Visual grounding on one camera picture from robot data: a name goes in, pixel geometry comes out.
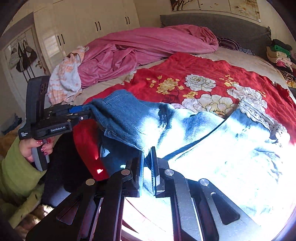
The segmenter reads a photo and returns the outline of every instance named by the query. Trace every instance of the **red floral sheet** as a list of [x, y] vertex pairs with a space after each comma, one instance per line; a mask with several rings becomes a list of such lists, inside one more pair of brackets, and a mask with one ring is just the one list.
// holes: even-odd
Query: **red floral sheet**
[[226, 118], [243, 96], [287, 128], [296, 142], [296, 105], [288, 90], [255, 72], [186, 53], [176, 53], [149, 69], [139, 69], [133, 79], [87, 99], [104, 98], [126, 89], [136, 98], [150, 102], [175, 103], [194, 112], [209, 111]]

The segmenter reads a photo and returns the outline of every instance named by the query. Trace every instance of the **beige bed sheet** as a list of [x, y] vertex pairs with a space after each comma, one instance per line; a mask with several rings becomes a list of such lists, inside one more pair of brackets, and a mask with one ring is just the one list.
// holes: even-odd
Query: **beige bed sheet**
[[[213, 61], [225, 60], [233, 66], [241, 67], [247, 71], [253, 71], [259, 75], [266, 76], [271, 81], [274, 81], [274, 82], [280, 84], [283, 88], [289, 90], [288, 85], [286, 84], [286, 81], [285, 81], [284, 77], [282, 76], [282, 74], [280, 73], [280, 71], [278, 71], [270, 63], [268, 63], [267, 61], [265, 61], [264, 59], [262, 59], [260, 57], [248, 55], [248, 54], [245, 54], [240, 51], [233, 51], [233, 50], [229, 50], [229, 49], [224, 49], [221, 47], [219, 47], [218, 50], [214, 53], [199, 54], [197, 56], [200, 56], [202, 58], [208, 58]], [[149, 69], [152, 66], [158, 65], [164, 61], [165, 61], [165, 59], [147, 64], [147, 65], [143, 65], [143, 66], [139, 67], [138, 69], [141, 69], [141, 68]], [[104, 82], [99, 82], [96, 85], [85, 88], [85, 89], [83, 89], [82, 93], [80, 95], [78, 95], [73, 102], [71, 102], [71, 104], [81, 105], [89, 97], [92, 97], [111, 86], [114, 86], [116, 84], [121, 84], [124, 81], [129, 82], [133, 78], [133, 75], [135, 73], [136, 73], [136, 71], [132, 71], [131, 73], [122, 75], [118, 78], [104, 81]], [[289, 92], [290, 92], [290, 97], [296, 103], [296, 100], [290, 90], [289, 90]]]

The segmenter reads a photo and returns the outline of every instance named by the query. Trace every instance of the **white bag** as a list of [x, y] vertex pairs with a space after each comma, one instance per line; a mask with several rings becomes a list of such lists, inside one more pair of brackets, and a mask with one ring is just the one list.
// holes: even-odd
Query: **white bag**
[[8, 66], [10, 69], [12, 69], [14, 66], [17, 65], [17, 63], [19, 62], [20, 60], [20, 57], [19, 57], [19, 54], [18, 52], [11, 52], [11, 56], [10, 56], [10, 60], [9, 60], [9, 63], [8, 63]]

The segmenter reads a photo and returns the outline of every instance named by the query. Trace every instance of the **device handle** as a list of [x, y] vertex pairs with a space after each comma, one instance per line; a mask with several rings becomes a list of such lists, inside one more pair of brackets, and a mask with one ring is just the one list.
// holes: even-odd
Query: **device handle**
[[36, 168], [39, 171], [45, 171], [47, 170], [47, 166], [49, 163], [49, 156], [48, 155], [44, 155], [44, 153], [41, 151], [42, 146], [39, 146], [37, 148], [32, 148], [32, 156], [33, 156], [33, 160], [35, 162]]

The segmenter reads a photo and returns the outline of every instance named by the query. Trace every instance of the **wall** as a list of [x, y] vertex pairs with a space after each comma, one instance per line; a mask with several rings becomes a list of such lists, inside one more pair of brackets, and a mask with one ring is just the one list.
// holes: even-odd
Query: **wall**
[[6, 81], [2, 65], [0, 63], [0, 130], [9, 127], [12, 121], [12, 116], [16, 113], [24, 120], [25, 113], [21, 110], [17, 101], [15, 100], [11, 90]]
[[187, 11], [180, 11], [180, 12], [173, 12], [170, 0], [134, 0], [136, 9], [138, 12], [138, 17], [140, 21], [141, 27], [159, 27], [160, 20], [159, 15], [165, 14], [176, 14], [176, 13], [185, 13], [185, 12], [208, 12], [208, 13], [216, 13], [216, 14], [223, 14], [228, 16], [233, 16], [237, 18], [242, 18], [248, 20], [250, 22], [259, 24], [264, 27], [271, 28], [271, 34], [273, 39], [279, 39], [282, 42], [289, 44], [296, 50], [296, 41], [294, 40], [291, 32], [289, 31], [288, 27], [276, 12], [276, 10], [267, 2], [266, 0], [257, 0], [259, 12], [260, 12], [260, 19], [261, 22], [257, 22], [255, 20], [231, 14], [226, 12], [216, 12], [216, 11], [201, 11], [201, 10], [187, 10]]

